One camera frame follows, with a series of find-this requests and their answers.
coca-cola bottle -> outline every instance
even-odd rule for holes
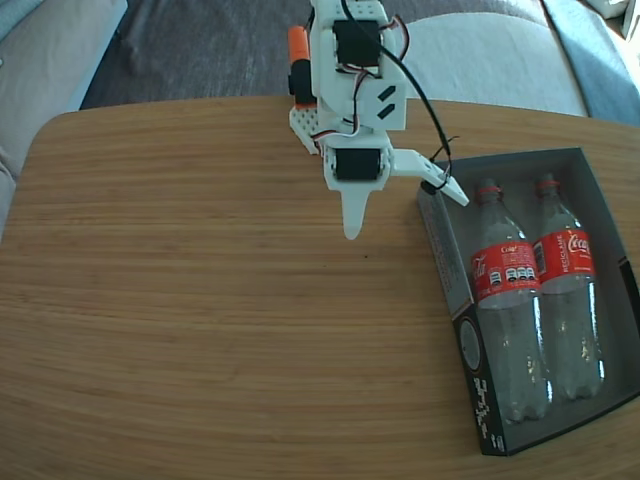
[[[596,395],[605,372],[589,238],[563,204],[559,186],[552,175],[545,175],[536,184],[542,208],[540,239],[534,251],[542,284],[542,326],[552,381],[561,398],[575,400]]]
[[[502,418],[542,418],[553,399],[540,325],[540,283],[531,244],[502,203],[495,181],[482,181],[480,241],[471,258],[478,320]]]

coca-cola logo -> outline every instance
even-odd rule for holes
[[[572,234],[569,238],[569,251],[571,253],[582,252],[591,255],[589,241],[585,238],[578,238],[577,233]]]
[[[481,255],[473,259],[473,278],[478,279],[487,272],[487,266],[484,263],[486,255]]]

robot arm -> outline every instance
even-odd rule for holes
[[[342,196],[346,237],[358,236],[369,195],[383,190],[390,176],[419,177],[467,205],[467,196],[448,172],[391,144],[387,132],[406,128],[407,80],[360,31],[364,28],[380,45],[398,50],[382,4],[350,0],[349,10],[360,26],[347,19],[341,0],[311,4],[310,35],[302,27],[289,32],[290,85],[296,96],[289,120],[309,153],[323,157],[327,186]]]

white plastic part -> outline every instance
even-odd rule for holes
[[[289,112],[289,125],[311,155],[318,155],[312,135],[320,131],[317,108],[293,108]]]
[[[378,0],[347,1],[358,20],[374,20],[379,25],[389,23],[384,7]],[[355,74],[339,73],[337,41],[333,33],[336,21],[347,20],[341,0],[311,0],[315,21],[310,35],[312,91],[318,99],[317,109],[293,109],[289,114],[292,130],[312,155],[319,154],[312,135],[327,130],[349,134],[353,126],[344,119],[353,117]],[[381,32],[383,44],[396,50],[396,37],[390,30]],[[381,56],[378,78],[368,76],[357,96],[360,128],[355,136],[330,135],[318,141],[323,154],[324,176],[332,191],[342,197],[342,217],[345,236],[353,240],[362,230],[367,202],[371,192],[383,190],[389,177],[415,176],[440,187],[446,173],[413,150],[394,150],[388,130],[404,130],[407,118],[407,81],[402,71],[386,56]],[[388,115],[380,113],[393,105]],[[336,177],[337,149],[379,149],[381,165],[374,181],[345,182]],[[455,179],[450,178],[441,192],[460,205],[469,199]]]
[[[440,187],[444,183],[446,172],[415,150],[394,150],[393,154],[391,175],[394,177],[420,177],[434,187]],[[463,207],[469,204],[469,198],[453,177],[449,178],[440,191]]]

wood grain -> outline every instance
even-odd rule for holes
[[[0,249],[7,479],[636,478],[640,402],[479,453],[416,181],[344,239],[283,98],[65,115]],[[583,146],[640,258],[640,131],[440,103],[458,156]],[[413,104],[397,147],[437,140]]]

